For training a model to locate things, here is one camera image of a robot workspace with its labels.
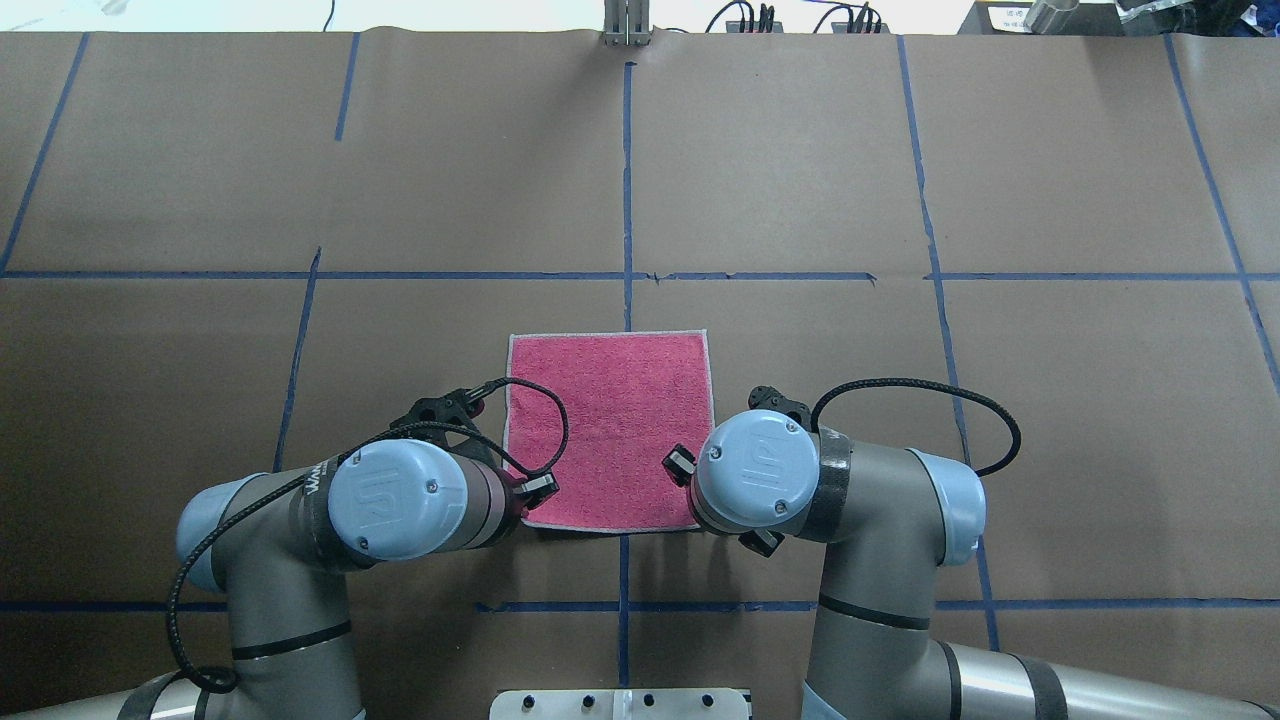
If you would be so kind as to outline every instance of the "logo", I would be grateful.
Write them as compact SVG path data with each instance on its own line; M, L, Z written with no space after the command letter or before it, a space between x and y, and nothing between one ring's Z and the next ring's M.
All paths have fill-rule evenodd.
M320 478L324 475L325 470L329 468L329 461L311 468L311 474L307 475L307 482L302 484L302 495L311 495L320 489Z

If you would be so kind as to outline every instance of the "pink towel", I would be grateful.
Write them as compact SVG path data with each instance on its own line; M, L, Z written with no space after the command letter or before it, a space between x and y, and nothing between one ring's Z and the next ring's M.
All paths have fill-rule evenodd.
M561 491L525 523L594 533L696 527L662 459L677 442L696 452L710 434L705 331L512 336L507 366L559 395L570 419L554 469ZM543 462L559 434L550 401L508 388L506 445L517 460Z

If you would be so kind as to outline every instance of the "light blue joint cap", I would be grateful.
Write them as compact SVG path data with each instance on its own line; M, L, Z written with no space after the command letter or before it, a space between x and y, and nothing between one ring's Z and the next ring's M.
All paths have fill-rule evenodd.
M933 480L942 507L947 550L943 565L964 565L978 551L978 538L987 528L987 493L973 468L947 457L908 448L920 459Z
M448 541L467 510L462 466L417 439L384 439L348 457L329 487L342 542L376 560L412 560Z
M255 473L233 483L205 488L196 493L196 497L191 498L191 502L183 509L182 516L178 518L178 562L184 562L191 551L196 550L196 546L200 544L200 541L205 539L223 521L223 514L227 512L227 506L232 503L232 498L236 497L239 488L244 487L244 483L253 478L260 478L265 474ZM214 579L214 548L206 550L196 560L187 579L197 588L209 592L227 592Z
M836 711L835 707L822 700L822 696L813 692L809 683L804 684L804 702L800 705L800 720L849 720Z
M818 488L818 447L791 418L748 410L716 428L695 482L708 510L745 529L795 518Z

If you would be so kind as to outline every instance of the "metal bracket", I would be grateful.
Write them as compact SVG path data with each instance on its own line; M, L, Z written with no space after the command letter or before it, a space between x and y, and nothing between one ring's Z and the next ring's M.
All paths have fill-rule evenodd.
M605 45L649 45L649 0L604 0Z
M489 720L750 720L751 693L731 688L507 691Z

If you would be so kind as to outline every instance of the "ur robot arm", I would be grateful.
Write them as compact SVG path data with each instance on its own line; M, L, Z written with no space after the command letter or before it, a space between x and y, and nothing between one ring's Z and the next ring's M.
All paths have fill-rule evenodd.
M773 388L749 405L699 455L677 446L663 465L710 532L765 556L785 536L827 544L803 720L1280 719L1275 707L932 641L937 569L968 562L986 525L978 474L810 428L808 407Z
M561 411L561 450L536 470L471 421L483 397L507 384L544 392ZM449 445L447 433L467 439ZM388 432L314 466L205 489L178 523L186 562L168 621L180 670L133 692L9 720L364 720L346 574L500 541L557 492L550 466L567 437L558 397L503 378L422 398ZM525 477L503 470L494 452ZM187 659L175 614L183 577L227 594L232 671Z

